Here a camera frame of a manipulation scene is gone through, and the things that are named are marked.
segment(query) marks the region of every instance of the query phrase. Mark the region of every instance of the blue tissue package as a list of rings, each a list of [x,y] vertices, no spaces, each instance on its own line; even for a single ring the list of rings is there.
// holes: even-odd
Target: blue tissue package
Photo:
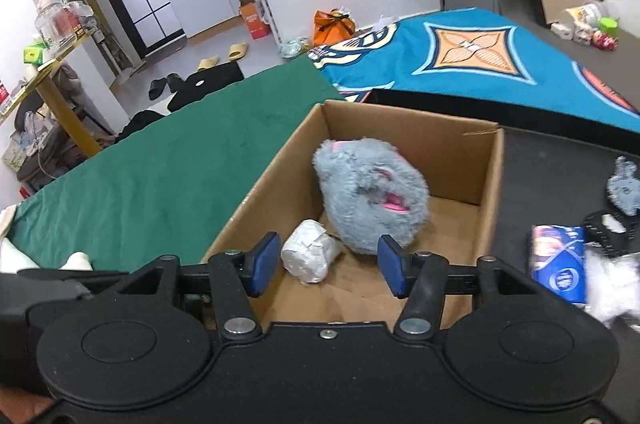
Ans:
[[[570,303],[586,303],[584,229],[537,225],[532,238],[532,278]]]

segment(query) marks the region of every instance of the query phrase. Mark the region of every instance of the yellow table leg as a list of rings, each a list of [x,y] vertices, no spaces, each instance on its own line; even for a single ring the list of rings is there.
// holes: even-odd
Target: yellow table leg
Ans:
[[[66,103],[66,100],[62,97],[50,77],[46,76],[41,83],[36,86],[36,90],[38,90],[45,104],[49,106],[53,115],[55,115],[58,122],[60,122],[60,125],[69,133],[69,136],[80,148],[82,153],[91,158],[102,151],[100,144],[93,139],[89,131],[82,125],[80,119],[76,117],[76,114]]]

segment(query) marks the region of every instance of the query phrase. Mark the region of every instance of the green blanket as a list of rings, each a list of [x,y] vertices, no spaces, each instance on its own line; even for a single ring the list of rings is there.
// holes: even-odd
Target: green blanket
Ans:
[[[82,251],[132,271],[162,254],[197,263],[314,104],[340,95],[307,57],[172,113],[57,179],[9,234],[41,267]]]

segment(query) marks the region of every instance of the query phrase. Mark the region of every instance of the gray plush toy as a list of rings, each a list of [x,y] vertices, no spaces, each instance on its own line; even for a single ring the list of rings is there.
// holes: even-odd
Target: gray plush toy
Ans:
[[[314,168],[329,222],[355,252],[376,254],[382,234],[409,245],[427,219],[427,184],[391,144],[325,140]]]

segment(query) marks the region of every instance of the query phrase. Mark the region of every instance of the blue gripper pad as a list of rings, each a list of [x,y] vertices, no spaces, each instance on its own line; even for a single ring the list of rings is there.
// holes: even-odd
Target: blue gripper pad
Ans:
[[[402,247],[388,234],[378,240],[378,268],[395,297],[408,295],[407,281],[402,272]]]
[[[263,238],[251,253],[256,256],[254,262],[254,273],[250,278],[249,287],[251,292],[247,292],[252,297],[259,297],[265,290],[273,277],[273,273],[278,266],[280,256],[280,235],[277,232],[270,232]]]

